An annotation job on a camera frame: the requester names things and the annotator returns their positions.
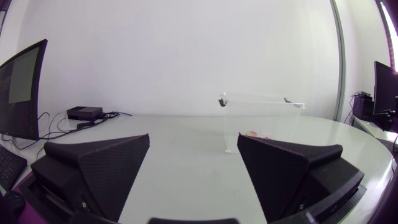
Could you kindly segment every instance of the clear plastic box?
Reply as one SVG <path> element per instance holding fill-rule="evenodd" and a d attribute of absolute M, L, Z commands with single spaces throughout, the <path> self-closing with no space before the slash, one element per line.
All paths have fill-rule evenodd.
<path fill-rule="evenodd" d="M 289 141 L 295 131 L 304 103 L 293 103 L 280 95 L 222 93 L 225 107 L 224 138 L 226 152 L 239 153 L 239 133 L 260 138 Z"/>

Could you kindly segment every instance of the keyboard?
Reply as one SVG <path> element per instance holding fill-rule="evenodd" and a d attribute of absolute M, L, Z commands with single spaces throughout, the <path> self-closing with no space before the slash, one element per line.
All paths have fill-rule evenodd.
<path fill-rule="evenodd" d="M 27 165 L 26 159 L 17 156 L 0 146 L 0 185 L 5 190 L 11 190 L 21 172 Z"/>

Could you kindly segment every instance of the white table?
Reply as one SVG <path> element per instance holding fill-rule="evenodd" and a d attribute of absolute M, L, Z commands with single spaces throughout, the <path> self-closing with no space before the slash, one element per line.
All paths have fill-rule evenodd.
<path fill-rule="evenodd" d="M 370 134 L 371 136 L 375 137 L 377 140 L 379 140 L 390 152 L 392 152 L 392 147 L 394 145 L 394 142 L 397 137 L 397 133 L 393 133 L 390 131 L 383 131 L 381 128 L 379 128 L 376 124 L 370 121 L 364 121 L 356 116 L 354 117 L 354 122 L 353 126 L 355 128 L 359 128 L 363 130 L 364 132 Z"/>
<path fill-rule="evenodd" d="M 77 123 L 67 121 L 61 127 L 74 128 Z M 150 148 L 119 222 L 146 223 L 151 217 L 181 220 L 235 217 L 240 223 L 265 223 L 241 156 L 224 151 L 222 118 L 121 116 L 54 142 L 88 142 L 145 133 L 149 133 Z M 365 173 L 362 184 L 368 189 L 343 223 L 366 223 L 392 175 L 389 151 L 354 127 L 308 116 L 298 119 L 291 140 L 343 146 L 342 157 Z M 30 165 L 42 143 L 25 151 L 13 151 L 26 157 Z"/>

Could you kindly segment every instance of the black monitor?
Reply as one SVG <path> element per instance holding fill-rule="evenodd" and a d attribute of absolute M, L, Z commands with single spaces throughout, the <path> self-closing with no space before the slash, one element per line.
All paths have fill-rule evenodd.
<path fill-rule="evenodd" d="M 0 66 L 0 133 L 38 140 L 37 97 L 47 40 L 19 52 Z"/>
<path fill-rule="evenodd" d="M 398 96 L 398 73 L 391 67 L 374 62 L 374 114 L 396 110 Z"/>
<path fill-rule="evenodd" d="M 80 144 L 48 142 L 46 156 L 31 165 L 33 175 L 19 188 L 49 223 L 73 223 L 82 215 L 117 222 L 148 148 L 148 134 Z"/>

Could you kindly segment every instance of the cable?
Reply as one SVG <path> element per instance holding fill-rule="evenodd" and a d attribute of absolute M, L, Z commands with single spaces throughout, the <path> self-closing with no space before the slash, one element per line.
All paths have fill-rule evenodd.
<path fill-rule="evenodd" d="M 50 114 L 48 113 L 48 112 L 44 112 L 44 113 L 42 113 L 40 116 L 39 116 L 39 118 L 37 118 L 37 120 L 39 120 L 43 115 L 45 115 L 45 114 L 47 114 L 47 115 L 49 115 L 50 116 Z"/>
<path fill-rule="evenodd" d="M 347 120 L 347 118 L 348 118 L 348 116 L 351 114 L 353 112 L 353 110 L 351 110 L 348 114 L 347 114 L 347 117 L 346 117 L 346 119 L 344 120 L 344 122 L 343 123 L 345 123 L 346 122 L 346 120 Z"/>
<path fill-rule="evenodd" d="M 396 152 L 396 142 L 397 142 L 397 139 L 398 139 L 398 135 L 397 135 L 396 140 L 394 141 L 394 143 L 393 143 L 393 145 L 392 145 L 392 151 L 393 151 L 394 154 L 397 154 L 397 152 Z"/>
<path fill-rule="evenodd" d="M 39 160 L 39 153 L 44 149 L 44 146 L 37 152 L 36 154 L 36 161 Z"/>
<path fill-rule="evenodd" d="M 51 127 L 51 124 L 53 123 L 55 117 L 56 117 L 58 114 L 59 114 L 59 113 L 57 113 L 57 114 L 52 118 L 52 120 L 51 120 L 51 122 L 50 122 L 50 126 L 49 126 L 49 133 L 48 133 L 48 134 L 45 134 L 44 136 L 53 134 L 53 133 L 50 133 L 50 127 Z M 2 134 L 2 135 L 1 135 L 1 140 L 6 141 L 6 142 L 11 142 L 11 143 L 12 143 L 17 149 L 19 149 L 19 150 L 23 150 L 23 149 L 26 149 L 26 148 L 28 148 L 28 147 L 31 147 L 31 146 L 33 146 L 34 144 L 36 144 L 38 141 L 40 141 L 40 139 L 39 139 L 39 140 L 36 140 L 36 141 L 33 142 L 32 144 L 29 144 L 29 145 L 27 145 L 27 146 L 25 146 L 25 147 L 18 147 L 17 144 L 16 144 L 12 139 L 4 139 L 3 136 L 4 136 L 4 135 Z"/>
<path fill-rule="evenodd" d="M 12 139 L 3 139 L 3 136 L 4 136 L 4 135 L 1 134 L 1 140 L 6 141 L 6 142 L 11 142 L 11 143 L 12 143 L 13 145 L 15 145 L 15 147 L 16 147 L 17 149 L 19 149 L 19 150 L 26 149 L 27 147 L 33 146 L 35 143 L 37 143 L 38 141 L 40 141 L 40 140 L 37 140 L 37 141 L 33 142 L 32 144 L 29 144 L 28 146 L 25 146 L 25 147 L 20 148 L 20 147 L 18 147 L 18 146 L 15 144 L 15 142 L 14 142 Z"/>
<path fill-rule="evenodd" d="M 391 170 L 392 170 L 392 174 L 393 174 L 393 175 L 394 175 L 394 173 L 395 173 L 395 170 L 392 168 L 392 161 L 395 159 L 395 157 L 396 157 L 396 155 L 397 155 L 397 152 L 396 152 L 396 142 L 397 142 L 397 139 L 398 139 L 398 135 L 397 135 L 397 137 L 396 137 L 396 140 L 392 143 L 392 153 L 394 153 L 394 154 L 393 154 L 392 159 L 391 159 Z"/>
<path fill-rule="evenodd" d="M 103 122 L 105 122 L 105 121 L 107 121 L 108 119 L 112 119 L 112 118 L 115 118 L 115 117 L 117 117 L 117 116 L 120 116 L 120 113 L 118 113 L 118 112 L 109 112 L 109 113 L 102 113 L 101 114 L 101 117 L 102 117 L 102 121 L 100 121 L 100 122 L 97 122 L 97 123 L 93 123 L 93 125 L 91 125 L 91 126 L 85 126 L 85 127 L 82 127 L 82 128 L 76 128 L 76 129 L 73 129 L 73 130 L 61 130 L 59 127 L 58 127 L 58 124 L 62 121 L 62 120 L 64 120 L 64 119 L 66 119 L 66 118 L 63 118 L 61 121 L 59 121 L 58 122 L 58 124 L 57 124 L 57 127 L 58 127 L 58 129 L 61 131 L 61 133 L 62 134 L 60 134 L 60 135 L 58 135 L 58 136 L 54 136 L 54 137 L 48 137 L 48 138 L 43 138 L 43 137 L 41 137 L 41 139 L 44 139 L 44 140 L 52 140 L 52 139 L 57 139 L 57 138 L 60 138 L 60 137 L 62 137 L 62 136 L 66 136 L 67 134 L 71 134 L 71 133 L 75 133 L 75 132 L 77 132 L 77 131 L 81 131 L 81 130 L 83 130 L 83 129 L 88 129 L 88 128 L 93 128 L 93 127 L 95 127 L 95 126 L 97 126 L 97 125 L 99 125 L 99 124 L 102 124 Z"/>
<path fill-rule="evenodd" d="M 95 126 L 97 126 L 97 125 L 99 125 L 99 124 L 102 124 L 103 122 L 105 122 L 105 121 L 107 121 L 107 120 L 109 120 L 109 119 L 112 119 L 112 118 L 115 118 L 115 117 L 117 117 L 117 116 L 120 116 L 120 114 L 125 114 L 125 115 L 128 115 L 128 116 L 132 116 L 131 114 L 112 111 L 112 112 L 109 112 L 109 113 L 102 113 L 102 116 L 103 116 L 102 121 L 97 122 L 97 123 L 94 123 L 94 124 L 91 125 L 91 126 L 85 126 L 85 127 L 82 127 L 82 128 L 76 128 L 76 129 L 73 129 L 73 130 L 61 130 L 61 129 L 59 128 L 59 124 L 60 124 L 61 121 L 63 121 L 64 119 L 66 119 L 66 115 L 65 115 L 65 117 L 64 117 L 63 119 L 61 119 L 61 120 L 58 122 L 58 124 L 57 124 L 57 128 L 58 128 L 59 131 L 53 131 L 53 132 L 51 132 L 51 125 L 52 125 L 52 123 L 54 122 L 54 119 L 55 119 L 59 114 L 60 114 L 60 113 L 57 113 L 57 114 L 52 118 L 52 120 L 51 120 L 51 122 L 50 122 L 50 125 L 49 125 L 49 132 L 48 132 L 47 134 L 43 135 L 42 137 L 40 137 L 39 140 L 33 142 L 32 144 L 29 144 L 28 146 L 25 146 L 25 147 L 21 147 L 21 148 L 20 148 L 20 147 L 18 147 L 18 146 L 16 145 L 16 143 L 15 143 L 12 139 L 3 139 L 3 136 L 4 136 L 3 134 L 1 135 L 1 140 L 7 141 L 7 142 L 11 142 L 11 143 L 13 143 L 13 145 L 15 145 L 15 147 L 16 147 L 17 149 L 22 150 L 22 149 L 26 149 L 26 148 L 28 148 L 28 147 L 34 145 L 35 143 L 37 143 L 37 142 L 40 141 L 40 140 L 47 140 L 47 142 L 48 142 L 49 140 L 57 139 L 57 138 L 60 138 L 60 137 L 62 137 L 62 136 L 65 136 L 65 135 L 67 135 L 67 134 L 71 134 L 71 133 L 75 133 L 75 132 L 77 132 L 77 131 L 81 131 L 81 130 L 83 130 L 83 129 L 88 129 L 88 128 L 95 127 Z M 50 137 L 51 134 L 57 134 L 57 133 L 59 133 L 60 135 L 54 136 L 54 137 Z"/>
<path fill-rule="evenodd" d="M 118 112 L 118 111 L 112 111 L 111 113 L 118 113 L 118 114 L 125 114 L 125 115 L 128 115 L 128 116 L 132 116 L 131 114 L 123 113 L 123 112 Z"/>
<path fill-rule="evenodd" d="M 351 104 L 351 102 L 353 101 L 354 96 L 357 96 L 358 93 L 360 93 L 360 91 L 357 91 L 356 93 L 354 93 L 354 94 L 352 94 L 352 95 L 350 96 L 350 97 L 351 97 L 351 100 L 349 101 L 349 106 L 351 107 L 351 111 L 347 114 L 347 117 L 346 117 L 346 119 L 344 120 L 343 123 L 345 123 L 345 122 L 347 121 L 349 115 L 351 115 L 351 117 L 350 117 L 349 120 L 348 120 L 348 124 L 351 125 L 351 124 L 354 122 L 354 108 L 353 108 L 353 105 Z"/>

